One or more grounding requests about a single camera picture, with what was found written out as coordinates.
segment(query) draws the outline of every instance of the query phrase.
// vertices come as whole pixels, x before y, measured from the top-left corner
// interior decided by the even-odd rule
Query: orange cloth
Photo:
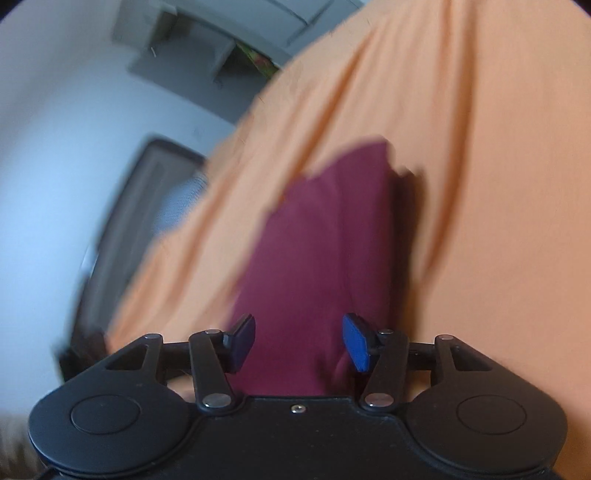
[[[569,417],[558,471],[591,478],[591,19],[569,0],[373,0],[313,45],[211,159],[112,347],[224,327],[285,186],[377,136],[424,180],[405,328],[453,333],[551,394]]]

